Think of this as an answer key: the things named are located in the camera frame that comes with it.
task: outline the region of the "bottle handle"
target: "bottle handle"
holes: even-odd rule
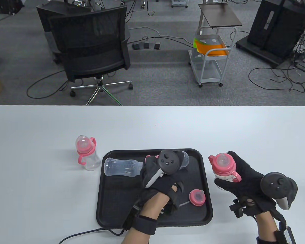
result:
[[[235,183],[238,183],[238,182],[241,182],[242,180],[242,177],[236,172],[236,171],[233,171],[233,176],[235,176],[236,179],[233,179],[233,182]]]
[[[79,155],[79,157],[78,157],[78,164],[86,165],[86,162],[83,162],[82,160],[83,160],[83,156]]]
[[[214,159],[214,158],[215,158],[215,156],[213,156],[213,155],[210,155],[210,156],[208,157],[208,159],[209,159],[211,165],[212,165],[212,163],[213,163],[213,159]]]
[[[94,137],[90,138],[92,140],[92,142],[94,143],[94,145],[96,146],[96,139]]]

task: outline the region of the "pink baby bottle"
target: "pink baby bottle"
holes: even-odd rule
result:
[[[241,176],[236,172],[236,163],[228,153],[219,153],[216,156],[210,155],[209,161],[212,165],[215,178],[230,182],[240,182]]]
[[[100,165],[100,159],[96,153],[96,140],[94,137],[78,136],[76,148],[79,154],[78,164],[86,170],[94,170]]]

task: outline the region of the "orange folder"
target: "orange folder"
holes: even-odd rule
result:
[[[225,48],[222,45],[208,45],[202,42],[199,42],[198,40],[194,40],[194,43],[196,45],[196,48],[199,53],[206,55],[206,53],[215,48]],[[220,51],[212,51],[208,54],[208,56],[225,56],[227,55],[227,52],[225,50],[220,50]]]

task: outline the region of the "gray carpet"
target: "gray carpet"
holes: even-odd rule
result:
[[[62,66],[52,61],[44,37],[43,28],[35,7],[45,0],[27,0],[26,7],[15,16],[0,21],[0,78],[4,91],[0,94],[0,105],[84,105],[93,90],[77,91],[76,97],[69,96],[69,90],[58,92],[46,99],[30,99],[26,89],[34,81],[62,70]],[[193,40],[198,26],[200,11],[198,3],[190,0],[189,7],[171,8],[170,0],[155,2],[150,0],[149,10],[154,10],[152,17],[147,12],[134,12],[129,28],[149,26],[162,35],[181,36]],[[105,0],[107,8],[119,5],[119,1]],[[249,31],[259,3],[249,1],[244,5],[230,3],[233,11],[242,21],[240,30]],[[140,10],[138,1],[135,10]],[[131,30],[130,41],[143,36],[156,36],[149,29]],[[222,32],[224,41],[229,44],[229,32]],[[238,39],[245,33],[238,33]],[[111,87],[109,90],[123,105],[192,105],[192,106],[305,106],[305,93],[295,91],[263,90],[248,79],[248,73],[256,67],[268,67],[264,62],[234,48],[224,78],[224,86],[204,84],[199,88],[191,67],[188,65],[189,47],[165,39],[159,39],[161,50],[131,50],[131,67],[120,70],[112,78],[105,77],[105,82],[133,80],[134,90],[127,86]],[[292,77],[303,81],[304,74],[291,71]],[[252,78],[267,88],[288,88],[289,82],[277,84],[270,70],[256,71]],[[60,73],[35,86],[32,96],[45,96],[56,90],[66,76]],[[85,79],[85,84],[93,84],[93,79]],[[115,105],[104,93],[99,93],[92,105]]]

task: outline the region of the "black tray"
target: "black tray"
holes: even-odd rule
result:
[[[201,189],[205,192],[206,202],[201,207],[195,207],[189,203],[180,207],[172,215],[159,215],[158,227],[201,226],[208,224],[212,219],[213,210],[202,156],[194,149],[172,150],[186,151],[190,157],[190,163],[186,167],[188,174],[183,179],[184,193],[180,196],[180,203],[187,202],[190,191],[194,189]],[[158,155],[161,151],[110,151],[104,156],[96,210],[96,220],[100,226],[109,229],[121,229],[123,221],[141,191],[139,176],[106,176],[104,173],[105,160],[107,158],[135,159],[138,162],[144,162],[147,155]]]

